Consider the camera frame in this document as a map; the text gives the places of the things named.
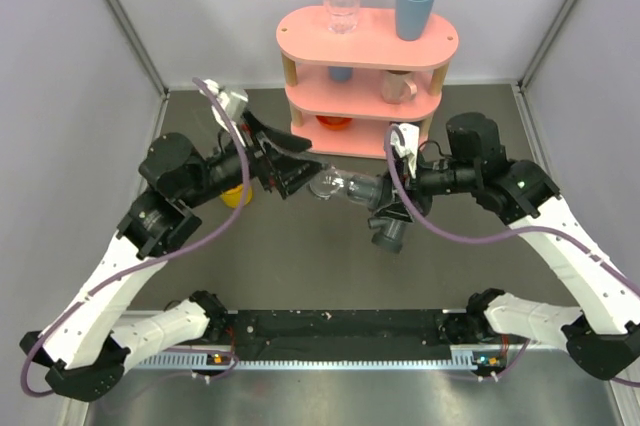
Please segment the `tall blue plastic cup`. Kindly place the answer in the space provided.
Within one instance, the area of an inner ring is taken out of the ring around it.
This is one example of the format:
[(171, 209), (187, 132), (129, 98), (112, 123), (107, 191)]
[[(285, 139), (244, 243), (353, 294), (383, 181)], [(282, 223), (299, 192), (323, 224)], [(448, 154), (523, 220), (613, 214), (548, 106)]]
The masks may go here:
[(419, 39), (428, 23), (435, 0), (396, 0), (395, 28), (405, 41)]

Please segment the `yellow cup on table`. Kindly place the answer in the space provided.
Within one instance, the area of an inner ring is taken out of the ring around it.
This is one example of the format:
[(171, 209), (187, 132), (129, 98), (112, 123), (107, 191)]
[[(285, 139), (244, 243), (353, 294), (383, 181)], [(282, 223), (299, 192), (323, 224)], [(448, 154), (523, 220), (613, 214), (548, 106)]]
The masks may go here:
[(244, 190), (244, 186), (239, 185), (222, 193), (220, 199), (227, 207), (236, 209), (240, 206), (242, 198), (245, 198), (244, 204), (250, 203), (253, 198), (252, 186), (248, 187), (247, 193), (244, 193)]

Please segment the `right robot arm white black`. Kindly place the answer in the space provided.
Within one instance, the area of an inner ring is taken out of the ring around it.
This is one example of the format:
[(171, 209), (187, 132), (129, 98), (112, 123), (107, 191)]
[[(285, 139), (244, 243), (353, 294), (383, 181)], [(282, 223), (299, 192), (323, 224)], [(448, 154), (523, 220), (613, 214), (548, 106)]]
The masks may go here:
[[(627, 278), (572, 213), (559, 186), (537, 163), (512, 160), (495, 121), (478, 112), (446, 123), (450, 152), (438, 161), (421, 156), (418, 127), (392, 124), (384, 137), (391, 192), (410, 219), (460, 244), (487, 245), (521, 237), (576, 301), (574, 307), (521, 299), (491, 288), (473, 295), (466, 326), (476, 340), (496, 335), (566, 352), (590, 376), (628, 387), (621, 373), (639, 359), (639, 287)], [(468, 194), (504, 224), (500, 233), (469, 237), (431, 223), (423, 202)]]

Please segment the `clear drinking glass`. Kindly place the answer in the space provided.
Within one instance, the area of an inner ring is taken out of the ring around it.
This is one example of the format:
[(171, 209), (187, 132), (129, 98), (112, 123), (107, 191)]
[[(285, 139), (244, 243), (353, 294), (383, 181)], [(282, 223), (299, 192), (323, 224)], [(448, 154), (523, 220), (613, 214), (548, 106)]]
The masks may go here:
[(347, 34), (357, 27), (361, 0), (323, 0), (323, 5), (333, 33)]

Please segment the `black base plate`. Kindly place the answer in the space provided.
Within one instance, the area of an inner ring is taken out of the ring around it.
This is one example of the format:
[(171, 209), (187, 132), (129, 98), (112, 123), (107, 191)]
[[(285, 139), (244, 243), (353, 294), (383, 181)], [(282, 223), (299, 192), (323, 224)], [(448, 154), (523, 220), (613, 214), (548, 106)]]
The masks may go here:
[(451, 345), (496, 338), (480, 319), (435, 309), (241, 310), (229, 325), (245, 361), (448, 359)]

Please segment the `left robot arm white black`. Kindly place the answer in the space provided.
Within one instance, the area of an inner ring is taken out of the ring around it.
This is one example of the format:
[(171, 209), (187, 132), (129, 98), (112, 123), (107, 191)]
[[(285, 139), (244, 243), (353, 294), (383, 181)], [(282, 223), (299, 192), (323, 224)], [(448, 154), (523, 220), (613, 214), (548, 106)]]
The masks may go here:
[(140, 175), (147, 187), (131, 204), (98, 266), (65, 311), (46, 329), (26, 333), (25, 364), (45, 367), (49, 393), (93, 402), (133, 367), (183, 342), (220, 340), (226, 308), (206, 291), (129, 326), (117, 324), (146, 282), (169, 259), (193, 249), (201, 225), (194, 208), (258, 179), (288, 198), (323, 170), (311, 140), (242, 114), (238, 140), (203, 157), (183, 134), (152, 142)]

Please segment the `pink three-tier shelf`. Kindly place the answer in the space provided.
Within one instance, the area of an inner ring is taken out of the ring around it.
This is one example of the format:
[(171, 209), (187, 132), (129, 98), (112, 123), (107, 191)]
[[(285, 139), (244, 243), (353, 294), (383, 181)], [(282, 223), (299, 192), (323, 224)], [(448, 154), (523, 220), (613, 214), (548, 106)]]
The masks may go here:
[[(357, 27), (347, 34), (333, 33), (328, 23), (324, 7), (307, 6), (290, 12), (276, 29), (292, 133), (309, 139), (316, 153), (363, 158), (383, 157), (391, 123), (415, 123), (420, 139), (426, 139), (459, 46), (453, 24), (433, 14), (419, 39), (404, 41), (396, 34), (391, 9), (361, 9)], [(329, 66), (351, 67), (352, 78), (332, 81)], [(383, 74), (389, 70), (414, 74), (414, 100), (389, 104), (382, 99)], [(345, 130), (331, 131), (317, 115), (353, 121)]]

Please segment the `grey pvc tee fitting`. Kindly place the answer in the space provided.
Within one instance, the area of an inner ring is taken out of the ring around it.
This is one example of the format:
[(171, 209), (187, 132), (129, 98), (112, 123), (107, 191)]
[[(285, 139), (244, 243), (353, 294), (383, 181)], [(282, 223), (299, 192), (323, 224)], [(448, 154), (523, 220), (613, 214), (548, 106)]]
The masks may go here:
[(399, 254), (403, 247), (404, 233), (407, 223), (390, 219), (372, 217), (368, 220), (368, 227), (374, 232), (371, 242), (393, 254)]

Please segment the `small blue cup middle shelf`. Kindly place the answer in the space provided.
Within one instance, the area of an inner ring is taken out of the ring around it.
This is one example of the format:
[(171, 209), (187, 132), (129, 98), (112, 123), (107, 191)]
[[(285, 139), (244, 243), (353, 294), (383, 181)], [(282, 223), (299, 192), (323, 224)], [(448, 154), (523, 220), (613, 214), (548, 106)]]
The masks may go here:
[(352, 78), (353, 69), (351, 67), (329, 66), (328, 75), (332, 81), (344, 83)]

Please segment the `orange bowl bottom shelf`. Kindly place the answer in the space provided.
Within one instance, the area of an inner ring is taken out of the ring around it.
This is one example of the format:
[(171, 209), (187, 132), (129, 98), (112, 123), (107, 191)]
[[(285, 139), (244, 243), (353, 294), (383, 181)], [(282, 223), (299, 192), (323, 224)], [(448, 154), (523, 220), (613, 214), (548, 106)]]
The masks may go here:
[(325, 129), (331, 131), (345, 130), (350, 126), (353, 119), (348, 117), (322, 116), (317, 115), (316, 120)]

